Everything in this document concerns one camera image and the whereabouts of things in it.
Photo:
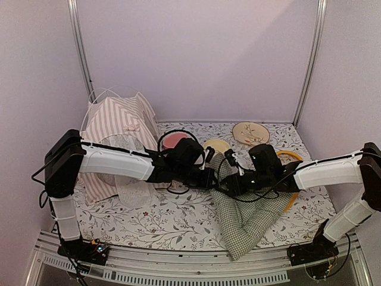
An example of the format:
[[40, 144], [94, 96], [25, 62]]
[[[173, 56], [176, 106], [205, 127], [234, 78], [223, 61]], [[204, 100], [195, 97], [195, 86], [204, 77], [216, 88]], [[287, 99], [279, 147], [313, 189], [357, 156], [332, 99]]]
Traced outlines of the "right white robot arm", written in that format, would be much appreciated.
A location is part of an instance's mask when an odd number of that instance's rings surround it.
[[252, 147], [248, 153], [253, 169], [244, 169], [233, 151], [227, 152], [227, 161], [237, 167], [238, 172], [224, 179], [218, 178], [217, 183], [218, 188], [230, 197], [237, 198], [261, 189], [295, 193], [318, 186], [362, 186], [351, 202], [319, 227], [308, 247], [308, 255], [314, 260], [320, 260], [348, 231], [380, 211], [380, 148], [373, 142], [367, 142], [362, 149], [347, 155], [288, 164], [282, 164], [269, 144]]

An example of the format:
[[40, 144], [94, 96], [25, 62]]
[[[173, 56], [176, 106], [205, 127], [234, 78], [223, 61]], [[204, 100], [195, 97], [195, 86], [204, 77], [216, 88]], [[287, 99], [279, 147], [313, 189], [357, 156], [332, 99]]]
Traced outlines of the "pink striped pet tent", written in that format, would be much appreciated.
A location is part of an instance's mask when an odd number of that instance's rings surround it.
[[[157, 149], [160, 131], [153, 108], [140, 92], [129, 98], [102, 92], [96, 103], [88, 104], [80, 134], [88, 142], [143, 152]], [[88, 205], [117, 195], [124, 206], [140, 207], [151, 203], [154, 192], [153, 185], [126, 176], [84, 173], [82, 179]]]

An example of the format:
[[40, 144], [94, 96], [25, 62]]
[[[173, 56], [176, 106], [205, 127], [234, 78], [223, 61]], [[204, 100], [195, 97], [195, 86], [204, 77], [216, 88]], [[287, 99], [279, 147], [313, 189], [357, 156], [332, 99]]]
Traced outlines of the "green checkered cushion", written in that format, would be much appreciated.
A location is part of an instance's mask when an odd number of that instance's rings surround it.
[[253, 193], [241, 195], [239, 201], [216, 189], [210, 194], [217, 208], [222, 240], [233, 261], [255, 248], [298, 197], [296, 193], [281, 192], [252, 202]]

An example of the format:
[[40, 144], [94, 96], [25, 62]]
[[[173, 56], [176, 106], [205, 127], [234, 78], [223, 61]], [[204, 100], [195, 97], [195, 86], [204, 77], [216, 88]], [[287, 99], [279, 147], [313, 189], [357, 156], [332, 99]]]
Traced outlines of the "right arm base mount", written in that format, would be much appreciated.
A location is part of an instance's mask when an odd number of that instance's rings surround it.
[[323, 235], [327, 222], [326, 219], [319, 226], [311, 243], [295, 244], [287, 249], [287, 255], [292, 266], [328, 259], [339, 254], [336, 243], [329, 241]]

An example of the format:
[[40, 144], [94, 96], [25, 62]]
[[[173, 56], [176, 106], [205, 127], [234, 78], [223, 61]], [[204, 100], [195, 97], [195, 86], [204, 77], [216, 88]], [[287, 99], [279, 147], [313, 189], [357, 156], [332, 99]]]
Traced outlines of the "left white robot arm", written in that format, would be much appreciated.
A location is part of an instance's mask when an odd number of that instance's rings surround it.
[[84, 258], [89, 250], [82, 241], [72, 195], [79, 173], [104, 173], [127, 176], [147, 183], [181, 182], [188, 188], [210, 189], [214, 171], [206, 166], [214, 155], [191, 135], [174, 148], [164, 151], [130, 151], [99, 143], [86, 142], [78, 130], [68, 130], [46, 154], [45, 161], [31, 179], [41, 184], [54, 211], [58, 232], [66, 250], [75, 258]]

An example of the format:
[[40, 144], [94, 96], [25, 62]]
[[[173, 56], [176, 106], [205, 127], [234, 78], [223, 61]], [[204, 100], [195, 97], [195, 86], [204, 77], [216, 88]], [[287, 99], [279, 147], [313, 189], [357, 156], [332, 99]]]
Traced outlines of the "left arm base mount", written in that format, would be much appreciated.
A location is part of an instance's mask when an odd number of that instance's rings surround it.
[[99, 239], [86, 241], [80, 237], [77, 240], [66, 241], [61, 238], [57, 253], [75, 261], [105, 266], [109, 250], [110, 245]]

